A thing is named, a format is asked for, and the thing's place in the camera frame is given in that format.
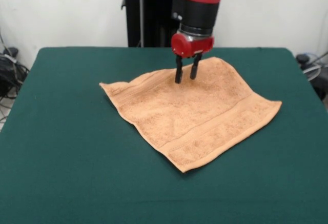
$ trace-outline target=black cable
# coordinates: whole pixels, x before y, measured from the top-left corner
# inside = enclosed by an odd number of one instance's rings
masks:
[[[0,109],[0,113],[1,113],[2,117],[5,117],[5,114],[3,113],[2,109]]]
[[[11,109],[11,107],[6,106],[6,105],[3,105],[3,104],[0,104],[0,106],[1,106],[1,107],[4,107],[4,108],[6,108],[6,109]]]
[[[28,73],[29,69],[24,65],[0,54],[0,97],[15,99]],[[11,90],[15,92],[14,96],[9,96]]]
[[[324,58],[325,56],[327,56],[327,55],[328,55],[328,51],[327,51],[326,53],[324,53],[323,55],[321,55],[320,57],[314,59],[313,61],[308,62],[307,65],[314,64],[314,63],[316,63],[317,61],[323,59],[323,58]]]
[[[1,122],[2,120],[7,119],[7,117],[8,117],[8,116],[2,117],[2,118],[0,119],[0,122]]]

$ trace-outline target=cable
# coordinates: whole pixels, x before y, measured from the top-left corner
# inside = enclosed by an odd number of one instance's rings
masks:
[[[328,55],[328,51],[325,52],[325,53],[324,53],[323,55],[321,55],[320,57],[317,57],[317,58],[314,59],[313,61],[308,62],[306,65],[314,64],[314,63],[316,63],[317,61],[323,59],[323,58],[324,58],[325,56],[327,56],[327,55]]]
[[[322,68],[322,66],[320,66],[320,65],[316,65],[316,66],[313,66],[313,67],[311,67],[311,68],[308,68],[308,69],[303,70],[303,74],[306,74],[306,73],[309,73],[309,72],[311,72],[311,71],[313,71],[313,70],[321,69],[321,68]]]
[[[15,99],[28,73],[28,68],[16,59],[0,54],[0,97]],[[11,90],[15,92],[15,96],[9,96]]]
[[[321,68],[318,69],[317,73],[315,73],[313,76],[311,76],[310,78],[307,78],[308,81],[312,81],[314,80],[315,78],[317,78],[321,73]]]
[[[8,117],[8,116],[2,117],[2,118],[0,119],[0,122],[3,121],[3,120],[5,120],[5,119],[7,119],[7,117]]]
[[[6,109],[11,109],[11,107],[6,106],[6,105],[3,105],[3,104],[0,104],[0,106],[1,106],[1,107],[4,107],[4,108],[6,108]]]
[[[2,116],[5,117],[5,114],[3,113],[2,109],[0,109],[0,112],[1,112]]]
[[[307,55],[307,56],[312,56],[312,57],[315,57],[315,59],[318,59],[319,58],[319,56],[317,55],[317,54],[314,54],[314,53],[312,53],[312,52],[305,52],[305,53],[303,53],[304,55]]]

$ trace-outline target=white wall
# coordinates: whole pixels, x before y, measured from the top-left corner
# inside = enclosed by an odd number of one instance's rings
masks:
[[[32,65],[45,46],[126,46],[121,0],[0,0],[8,45]],[[222,0],[216,46],[328,50],[328,0]]]

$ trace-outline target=green table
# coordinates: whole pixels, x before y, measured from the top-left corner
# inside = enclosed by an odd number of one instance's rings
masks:
[[[42,49],[0,134],[0,223],[328,223],[328,115],[292,54],[207,56],[283,105],[268,126],[182,174],[98,86],[174,68],[171,49]]]

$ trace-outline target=table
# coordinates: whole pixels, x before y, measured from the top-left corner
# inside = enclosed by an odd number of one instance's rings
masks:
[[[274,120],[180,173],[99,82],[174,68],[169,48],[44,48],[0,134],[0,223],[327,223],[328,116],[290,51],[213,49]]]

